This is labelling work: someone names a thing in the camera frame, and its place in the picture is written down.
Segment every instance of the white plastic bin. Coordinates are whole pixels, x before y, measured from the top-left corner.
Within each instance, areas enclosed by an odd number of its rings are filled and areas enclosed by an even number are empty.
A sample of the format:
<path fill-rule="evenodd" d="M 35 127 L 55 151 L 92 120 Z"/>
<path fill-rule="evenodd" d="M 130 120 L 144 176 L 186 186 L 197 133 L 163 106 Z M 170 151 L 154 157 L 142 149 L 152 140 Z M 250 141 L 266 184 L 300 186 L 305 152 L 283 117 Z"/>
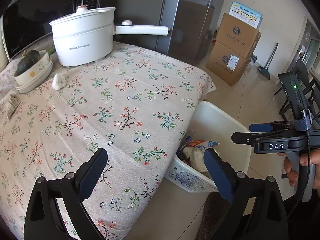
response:
<path fill-rule="evenodd" d="M 195 132 L 193 140 L 219 142 L 214 149 L 220 158 L 230 163 L 235 171 L 247 173 L 251 155 L 250 145 L 234 144 L 234 132 L 249 132 L 242 124 L 215 105 L 201 101 L 193 114 L 188 130 Z M 170 163 L 165 177 L 188 192 L 218 191 L 214 182 L 181 161 L 176 155 Z"/>

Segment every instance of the printed label on bin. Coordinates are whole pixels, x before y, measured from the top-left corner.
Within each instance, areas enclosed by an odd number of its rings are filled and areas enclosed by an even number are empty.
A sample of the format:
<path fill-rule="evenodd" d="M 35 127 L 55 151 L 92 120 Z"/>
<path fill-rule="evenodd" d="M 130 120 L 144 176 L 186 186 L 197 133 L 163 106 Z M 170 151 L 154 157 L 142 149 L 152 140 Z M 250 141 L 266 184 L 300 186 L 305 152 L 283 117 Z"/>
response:
<path fill-rule="evenodd" d="M 232 70 L 235 70 L 235 68 L 236 68 L 236 66 L 238 64 L 238 61 L 239 61 L 238 57 L 236 57 L 235 55 L 231 55 L 227 67 L 232 69 Z"/>

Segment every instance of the pot handle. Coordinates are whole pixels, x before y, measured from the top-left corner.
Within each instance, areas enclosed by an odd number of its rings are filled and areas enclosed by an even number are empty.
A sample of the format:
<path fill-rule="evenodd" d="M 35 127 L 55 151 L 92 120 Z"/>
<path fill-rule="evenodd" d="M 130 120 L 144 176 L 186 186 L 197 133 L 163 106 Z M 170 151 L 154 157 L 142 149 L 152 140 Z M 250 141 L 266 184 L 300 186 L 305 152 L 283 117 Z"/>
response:
<path fill-rule="evenodd" d="M 116 25 L 115 35 L 117 34 L 151 34 L 151 35 L 161 35 L 167 36 L 170 33 L 170 29 L 165 26 L 155 26 L 155 25 Z"/>

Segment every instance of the white wall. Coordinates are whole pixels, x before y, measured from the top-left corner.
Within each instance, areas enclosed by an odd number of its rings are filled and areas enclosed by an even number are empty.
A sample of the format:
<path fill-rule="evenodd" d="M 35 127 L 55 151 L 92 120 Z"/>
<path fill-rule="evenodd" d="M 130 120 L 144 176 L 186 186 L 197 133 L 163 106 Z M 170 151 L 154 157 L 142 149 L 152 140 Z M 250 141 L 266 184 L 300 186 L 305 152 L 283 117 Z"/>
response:
<path fill-rule="evenodd" d="M 277 42 L 278 49 L 269 72 L 277 77 L 287 64 L 297 44 L 305 14 L 315 26 L 301 0 L 224 0 L 218 26 L 224 13 L 228 13 L 233 1 L 246 5 L 263 15 L 259 31 L 260 41 L 254 51 L 257 62 L 264 66 Z"/>

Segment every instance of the blue gripper pad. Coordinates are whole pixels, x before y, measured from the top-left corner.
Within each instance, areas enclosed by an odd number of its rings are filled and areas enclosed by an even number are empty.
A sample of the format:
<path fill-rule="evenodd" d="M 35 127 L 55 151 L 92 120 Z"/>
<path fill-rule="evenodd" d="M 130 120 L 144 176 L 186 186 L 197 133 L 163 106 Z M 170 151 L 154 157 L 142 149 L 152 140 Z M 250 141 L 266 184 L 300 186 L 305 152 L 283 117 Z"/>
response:
<path fill-rule="evenodd" d="M 221 197 L 231 203 L 233 201 L 233 186 L 221 166 L 222 160 L 214 150 L 212 153 L 209 150 L 205 150 L 203 157 L 204 165 L 216 184 Z"/>
<path fill-rule="evenodd" d="M 252 123 L 249 126 L 250 132 L 271 132 L 273 126 L 268 123 Z"/>
<path fill-rule="evenodd" d="M 91 166 L 87 170 L 86 174 L 83 176 L 82 180 L 79 183 L 79 194 L 78 198 L 82 202 L 84 199 L 90 197 L 94 187 L 97 184 L 98 179 L 100 178 L 101 173 L 103 172 L 105 166 L 108 162 L 108 154 L 105 149 L 99 148 L 97 151 L 97 156 L 95 157 Z"/>

